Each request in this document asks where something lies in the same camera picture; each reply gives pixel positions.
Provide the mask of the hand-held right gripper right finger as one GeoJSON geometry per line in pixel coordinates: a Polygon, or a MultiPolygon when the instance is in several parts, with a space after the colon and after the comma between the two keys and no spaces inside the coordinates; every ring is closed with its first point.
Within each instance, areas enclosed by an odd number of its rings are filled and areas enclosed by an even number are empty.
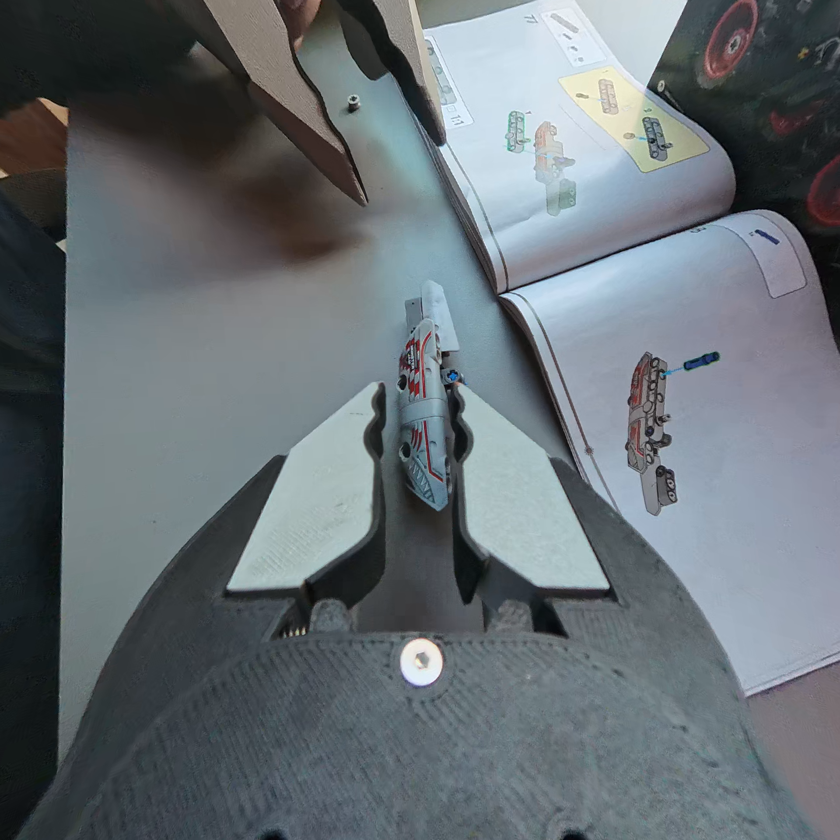
{"type": "Polygon", "coordinates": [[[611,584],[549,454],[466,385],[451,396],[453,556],[463,603],[606,595],[611,584]]]}

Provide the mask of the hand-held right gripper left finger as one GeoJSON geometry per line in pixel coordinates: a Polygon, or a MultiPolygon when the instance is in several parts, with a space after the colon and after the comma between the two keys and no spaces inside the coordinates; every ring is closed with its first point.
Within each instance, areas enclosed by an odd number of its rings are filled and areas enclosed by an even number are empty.
{"type": "Polygon", "coordinates": [[[385,385],[372,382],[295,444],[231,574],[229,595],[359,604],[385,567],[385,385]]]}

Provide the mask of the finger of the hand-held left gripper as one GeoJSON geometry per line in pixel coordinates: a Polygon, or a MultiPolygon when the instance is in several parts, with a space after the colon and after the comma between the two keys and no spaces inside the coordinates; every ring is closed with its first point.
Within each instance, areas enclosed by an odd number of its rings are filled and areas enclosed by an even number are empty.
{"type": "Polygon", "coordinates": [[[437,82],[414,1],[342,1],[341,28],[357,67],[371,80],[391,76],[427,137],[446,143],[437,82]]]}
{"type": "Polygon", "coordinates": [[[271,1],[204,2],[266,116],[343,194],[362,207],[368,196],[343,136],[319,90],[301,68],[287,23],[271,1]]]}

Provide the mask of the grey red lego assembly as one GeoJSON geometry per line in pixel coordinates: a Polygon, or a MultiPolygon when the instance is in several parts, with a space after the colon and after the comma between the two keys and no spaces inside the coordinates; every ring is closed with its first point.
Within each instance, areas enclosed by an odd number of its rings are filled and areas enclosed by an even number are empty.
{"type": "Polygon", "coordinates": [[[463,383],[460,345],[444,288],[426,280],[419,297],[405,302],[406,340],[396,377],[397,454],[407,488],[435,511],[448,506],[449,394],[463,383]]]}

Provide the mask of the lego instruction booklet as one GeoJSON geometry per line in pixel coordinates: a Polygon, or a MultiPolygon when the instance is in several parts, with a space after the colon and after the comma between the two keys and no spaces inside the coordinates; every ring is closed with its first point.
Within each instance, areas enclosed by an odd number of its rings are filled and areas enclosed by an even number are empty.
{"type": "Polygon", "coordinates": [[[425,39],[436,164],[581,477],[673,565],[747,697],[834,665],[838,238],[734,208],[723,147],[576,2],[425,39]]]}

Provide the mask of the dark lego set box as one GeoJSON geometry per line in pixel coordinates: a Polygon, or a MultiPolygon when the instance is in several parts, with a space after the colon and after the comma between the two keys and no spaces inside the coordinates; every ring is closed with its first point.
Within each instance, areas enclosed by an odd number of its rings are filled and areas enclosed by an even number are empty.
{"type": "Polygon", "coordinates": [[[726,151],[734,208],[838,238],[838,1],[688,1],[648,86],[726,151]]]}

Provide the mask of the person's dark pants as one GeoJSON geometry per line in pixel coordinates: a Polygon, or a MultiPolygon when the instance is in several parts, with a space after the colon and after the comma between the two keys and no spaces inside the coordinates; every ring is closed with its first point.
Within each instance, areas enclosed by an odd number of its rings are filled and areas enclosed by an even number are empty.
{"type": "Polygon", "coordinates": [[[1,837],[56,772],[66,256],[1,203],[1,837]]]}

